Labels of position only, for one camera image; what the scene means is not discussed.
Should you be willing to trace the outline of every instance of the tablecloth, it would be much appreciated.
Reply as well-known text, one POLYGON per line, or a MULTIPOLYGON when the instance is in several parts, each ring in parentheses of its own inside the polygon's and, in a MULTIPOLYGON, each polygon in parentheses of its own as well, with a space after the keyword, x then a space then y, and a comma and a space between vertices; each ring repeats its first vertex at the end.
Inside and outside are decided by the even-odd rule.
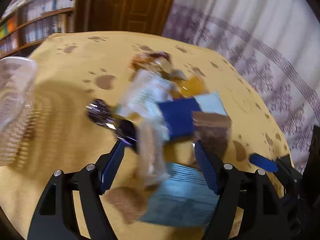
MULTIPOLYGON (((151 50, 170 53, 174 68, 187 76, 200 73, 208 90, 219 93, 233 122, 224 162, 254 172, 257 167, 249 163, 249 154, 269 159, 289 154, 284 135, 262 99, 217 52, 141 33, 54 34, 30 56, 39 66, 33 115, 16 161, 0 167, 0 205, 23 237, 27 238, 36 204, 55 170, 79 171, 111 150, 116 141, 113 133, 89 121, 84 107, 92 98, 115 106, 130 85, 130 60, 151 50)), ((190 142, 168 144, 164 150, 166 161, 186 164, 190 158, 190 142)), ((126 149, 112 187, 135 185, 136 166, 137 155, 126 149)), ((281 185, 268 175, 281 195, 281 185)), ((80 231, 89 237, 78 192, 74 197, 80 231)), ((203 234, 202 228, 126 225, 105 196, 101 201, 119 240, 200 239, 203 234)), ((235 222, 240 219, 238 211, 235 222)))

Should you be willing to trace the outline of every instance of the blue gripper pad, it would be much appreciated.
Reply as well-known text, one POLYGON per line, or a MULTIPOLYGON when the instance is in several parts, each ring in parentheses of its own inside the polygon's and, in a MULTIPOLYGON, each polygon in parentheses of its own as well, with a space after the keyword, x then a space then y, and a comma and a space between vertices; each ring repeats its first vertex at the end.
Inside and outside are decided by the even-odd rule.
POLYGON ((195 143, 195 157, 199 166, 201 167, 202 174, 209 189, 211 189, 216 195, 220 195, 220 187, 218 185, 218 171, 216 171, 211 165, 207 154, 203 150, 199 142, 195 143))
POLYGON ((257 153, 254 153, 249 157, 249 162, 264 169, 265 171, 269 171, 269 172, 278 171, 278 167, 274 161, 269 160, 257 153))
POLYGON ((111 188, 112 182, 124 157, 125 145, 124 142, 117 141, 116 145, 109 153, 111 157, 101 174, 100 192, 102 194, 111 188))

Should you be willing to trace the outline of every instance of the bookshelf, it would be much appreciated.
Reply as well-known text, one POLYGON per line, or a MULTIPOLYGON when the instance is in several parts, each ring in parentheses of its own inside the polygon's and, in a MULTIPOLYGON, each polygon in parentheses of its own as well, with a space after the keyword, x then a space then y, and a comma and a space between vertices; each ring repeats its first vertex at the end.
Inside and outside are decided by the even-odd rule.
POLYGON ((0 21, 0 59, 25 56, 52 33, 83 31, 85 1, 27 0, 15 8, 0 21))

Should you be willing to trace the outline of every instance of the snack package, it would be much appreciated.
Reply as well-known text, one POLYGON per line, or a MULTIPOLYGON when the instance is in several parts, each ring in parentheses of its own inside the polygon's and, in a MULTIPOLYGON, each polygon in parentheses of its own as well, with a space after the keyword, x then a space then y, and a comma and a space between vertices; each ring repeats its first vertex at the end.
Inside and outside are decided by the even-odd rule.
POLYGON ((170 140, 193 135, 193 111, 228 115, 217 92, 158 103, 158 108, 161 113, 157 115, 163 117, 170 140))
POLYGON ((140 221, 172 227, 206 226, 219 197, 208 188, 201 173, 177 163, 167 163, 170 178, 148 199, 140 221))
POLYGON ((208 89, 199 75, 193 75, 188 80, 172 80, 174 86, 171 95, 174 99, 189 98, 196 95, 207 94, 208 89))
POLYGON ((144 118, 157 116, 159 111, 156 104, 172 100, 169 93, 171 86, 172 82, 162 78, 159 73, 140 69, 120 100, 116 114, 123 117, 128 117, 131 113, 144 118))
POLYGON ((229 116, 214 113, 192 112, 195 140, 201 140, 207 153, 223 158, 231 135, 229 116))
POLYGON ((133 57, 129 69, 136 72, 139 69, 159 72, 163 77, 168 77, 172 73, 170 54, 164 51, 152 51, 137 54, 133 57))
POLYGON ((144 187, 169 178, 163 159, 163 127, 158 120, 145 119, 138 130, 139 171, 144 187))
POLYGON ((147 208, 147 200, 133 188, 113 188, 107 191, 106 196, 108 201, 121 212, 127 224, 138 220, 147 208))

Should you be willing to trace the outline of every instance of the metal screw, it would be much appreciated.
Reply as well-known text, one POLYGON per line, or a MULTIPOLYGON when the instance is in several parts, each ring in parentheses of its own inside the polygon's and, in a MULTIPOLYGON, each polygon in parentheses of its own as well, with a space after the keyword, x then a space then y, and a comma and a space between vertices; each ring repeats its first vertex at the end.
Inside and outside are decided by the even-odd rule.
POLYGON ((54 174, 54 176, 58 177, 61 175, 61 173, 62 173, 61 170, 56 170, 53 174, 54 174))
POLYGON ((95 168, 94 164, 88 164, 86 166, 87 171, 92 171, 95 168))
POLYGON ((226 163, 223 165, 226 170, 232 170, 233 166, 230 163, 226 163))
POLYGON ((266 172, 265 172, 264 170, 262 170, 262 169, 258 169, 258 173, 259 173, 260 175, 265 175, 265 174, 266 174, 266 172))

